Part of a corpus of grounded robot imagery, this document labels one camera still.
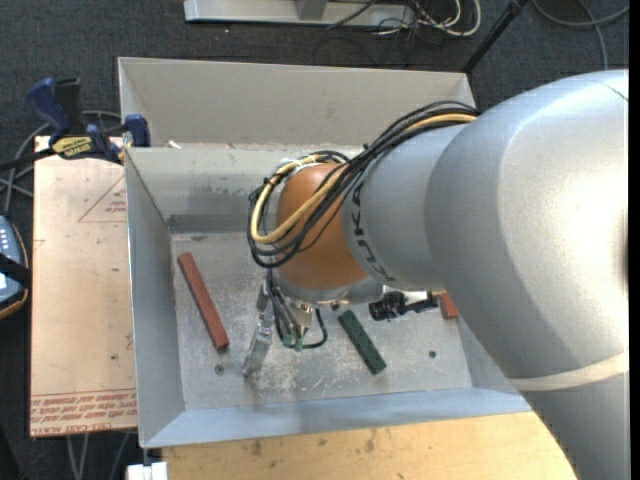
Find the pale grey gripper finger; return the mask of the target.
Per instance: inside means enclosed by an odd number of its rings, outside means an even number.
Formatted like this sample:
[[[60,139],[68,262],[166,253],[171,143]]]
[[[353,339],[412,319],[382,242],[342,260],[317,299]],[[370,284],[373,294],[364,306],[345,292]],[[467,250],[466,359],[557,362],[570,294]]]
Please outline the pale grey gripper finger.
[[[256,301],[256,308],[258,316],[261,321],[268,321],[270,319],[270,304],[271,295],[268,286],[268,282],[263,280],[258,290],[258,296]]]
[[[261,320],[257,324],[242,366],[244,377],[257,375],[261,371],[273,341],[274,325],[273,319]]]

